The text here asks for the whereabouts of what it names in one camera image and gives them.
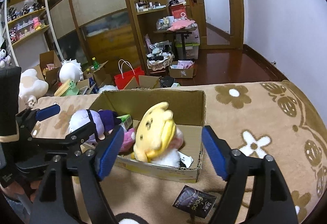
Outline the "pink fluffy plush slipper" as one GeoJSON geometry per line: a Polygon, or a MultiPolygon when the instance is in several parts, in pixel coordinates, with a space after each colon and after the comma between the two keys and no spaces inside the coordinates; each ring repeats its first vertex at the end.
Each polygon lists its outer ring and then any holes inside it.
{"type": "Polygon", "coordinates": [[[124,140],[122,142],[121,148],[119,153],[126,153],[128,152],[135,143],[135,129],[130,128],[126,132],[124,132],[124,140]]]}

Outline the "green tissue pack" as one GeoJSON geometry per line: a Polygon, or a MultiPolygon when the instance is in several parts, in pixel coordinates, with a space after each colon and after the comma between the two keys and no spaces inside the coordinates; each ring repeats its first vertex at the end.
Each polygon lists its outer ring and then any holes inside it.
{"type": "Polygon", "coordinates": [[[118,116],[118,119],[121,120],[120,126],[123,127],[124,132],[127,132],[130,128],[132,128],[133,120],[131,115],[125,114],[118,116]]]}

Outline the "yellow dog plush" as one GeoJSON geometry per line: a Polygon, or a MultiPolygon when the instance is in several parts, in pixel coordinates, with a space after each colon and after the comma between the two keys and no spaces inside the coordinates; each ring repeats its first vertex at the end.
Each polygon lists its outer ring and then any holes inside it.
{"type": "Polygon", "coordinates": [[[161,155],[170,145],[176,124],[168,102],[153,105],[143,115],[136,130],[131,157],[137,161],[150,162],[161,155]]]}

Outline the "white fluffy pompom plush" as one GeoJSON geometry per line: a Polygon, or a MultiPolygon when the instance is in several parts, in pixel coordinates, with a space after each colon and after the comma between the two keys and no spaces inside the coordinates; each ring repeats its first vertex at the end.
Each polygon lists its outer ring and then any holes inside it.
{"type": "Polygon", "coordinates": [[[153,158],[150,162],[156,165],[180,167],[181,157],[177,149],[166,149],[161,155],[153,158]]]}

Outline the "pink swirl roll plush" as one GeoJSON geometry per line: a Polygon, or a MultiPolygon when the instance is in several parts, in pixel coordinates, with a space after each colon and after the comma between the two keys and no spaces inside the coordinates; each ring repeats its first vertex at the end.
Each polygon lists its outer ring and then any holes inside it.
{"type": "Polygon", "coordinates": [[[180,149],[184,143],[184,134],[183,132],[176,127],[175,135],[174,135],[174,142],[175,142],[175,148],[180,149]]]}

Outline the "cream spotted dog plush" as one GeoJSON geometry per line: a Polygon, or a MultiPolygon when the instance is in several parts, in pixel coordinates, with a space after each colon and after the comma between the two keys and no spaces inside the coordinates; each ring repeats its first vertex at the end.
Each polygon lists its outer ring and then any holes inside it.
{"type": "Polygon", "coordinates": [[[38,78],[35,68],[25,70],[20,76],[19,98],[26,108],[33,108],[38,99],[44,96],[49,88],[49,84],[38,78]]]}

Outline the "kuromi plush doll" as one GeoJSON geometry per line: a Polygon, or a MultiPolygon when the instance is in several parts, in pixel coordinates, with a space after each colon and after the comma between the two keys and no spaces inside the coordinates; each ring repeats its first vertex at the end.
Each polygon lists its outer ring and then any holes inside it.
{"type": "Polygon", "coordinates": [[[0,68],[11,65],[11,56],[8,55],[6,42],[3,41],[0,50],[0,68]]]}

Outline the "red paper gift bag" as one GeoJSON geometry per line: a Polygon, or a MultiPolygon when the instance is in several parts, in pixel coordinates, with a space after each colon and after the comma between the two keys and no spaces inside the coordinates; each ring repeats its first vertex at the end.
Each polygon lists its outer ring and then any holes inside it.
{"type": "Polygon", "coordinates": [[[130,62],[120,59],[118,61],[120,73],[114,76],[114,81],[119,90],[123,90],[125,86],[135,77],[137,84],[139,84],[139,76],[144,76],[145,72],[141,66],[133,68],[130,62]],[[123,72],[123,65],[127,65],[130,70],[123,72]]]}

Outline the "black face mask packet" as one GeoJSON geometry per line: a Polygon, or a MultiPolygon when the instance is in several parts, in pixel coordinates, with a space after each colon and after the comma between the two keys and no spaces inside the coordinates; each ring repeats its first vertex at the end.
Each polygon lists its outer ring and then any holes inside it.
{"type": "Polygon", "coordinates": [[[215,195],[185,185],[172,206],[190,215],[206,218],[214,207],[216,199],[215,195]]]}

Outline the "beige floral blanket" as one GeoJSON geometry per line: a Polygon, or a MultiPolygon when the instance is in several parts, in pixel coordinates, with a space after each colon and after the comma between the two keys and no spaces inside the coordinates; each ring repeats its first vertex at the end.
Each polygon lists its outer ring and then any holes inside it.
{"type": "Polygon", "coordinates": [[[45,97],[38,108],[56,103],[61,111],[37,123],[32,135],[64,138],[72,115],[81,109],[110,109],[129,114],[138,124],[160,102],[169,104],[184,134],[181,151],[193,159],[192,165],[175,169],[118,157],[101,187],[119,223],[208,222],[173,206],[186,185],[222,196],[226,184],[216,175],[201,143],[205,125],[248,157],[274,157],[290,190],[297,223],[307,223],[317,213],[326,194],[326,127],[307,96],[289,81],[45,97]]]}

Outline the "white figurine display shelf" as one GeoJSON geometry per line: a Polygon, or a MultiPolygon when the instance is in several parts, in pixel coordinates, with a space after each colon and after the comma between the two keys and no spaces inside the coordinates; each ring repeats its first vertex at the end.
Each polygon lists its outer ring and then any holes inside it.
{"type": "Polygon", "coordinates": [[[24,44],[47,31],[52,35],[59,60],[64,59],[55,35],[48,0],[4,0],[1,14],[2,37],[7,43],[12,64],[23,67],[31,60],[31,55],[38,56],[40,47],[26,49],[27,54],[19,52],[24,44]]]}

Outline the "lace trimmed basket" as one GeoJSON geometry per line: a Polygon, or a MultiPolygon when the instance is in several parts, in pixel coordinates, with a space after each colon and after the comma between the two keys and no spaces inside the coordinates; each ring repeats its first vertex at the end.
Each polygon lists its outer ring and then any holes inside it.
{"type": "Polygon", "coordinates": [[[149,57],[147,59],[147,68],[152,71],[158,71],[161,69],[165,69],[166,67],[172,64],[174,60],[174,55],[170,52],[164,52],[163,56],[157,56],[157,58],[162,58],[162,60],[154,60],[153,57],[149,57]]]}

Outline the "small black side table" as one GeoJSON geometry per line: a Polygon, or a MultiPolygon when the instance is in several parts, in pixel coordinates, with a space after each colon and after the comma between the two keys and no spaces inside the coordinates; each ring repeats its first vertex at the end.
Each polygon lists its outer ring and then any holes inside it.
{"type": "Polygon", "coordinates": [[[199,37],[199,31],[197,27],[194,27],[190,30],[180,30],[180,31],[168,31],[168,30],[156,30],[154,31],[156,34],[172,34],[174,39],[174,52],[177,53],[178,58],[178,52],[176,45],[182,44],[183,47],[183,54],[185,55],[185,45],[186,44],[199,44],[200,45],[200,37],[199,37]]]}

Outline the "pink cloth on table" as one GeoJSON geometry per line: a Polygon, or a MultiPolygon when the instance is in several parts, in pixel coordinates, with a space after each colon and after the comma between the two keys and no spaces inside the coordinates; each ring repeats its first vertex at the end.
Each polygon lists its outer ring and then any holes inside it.
{"type": "Polygon", "coordinates": [[[190,30],[194,28],[195,21],[189,19],[175,20],[168,28],[168,31],[190,30]]]}

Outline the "red box on table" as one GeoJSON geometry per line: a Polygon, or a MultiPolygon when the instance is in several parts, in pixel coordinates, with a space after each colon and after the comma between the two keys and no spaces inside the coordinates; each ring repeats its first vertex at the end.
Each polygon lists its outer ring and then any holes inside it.
{"type": "Polygon", "coordinates": [[[184,6],[183,3],[171,5],[171,6],[169,6],[169,10],[170,10],[171,15],[175,19],[187,18],[186,7],[184,6]]]}

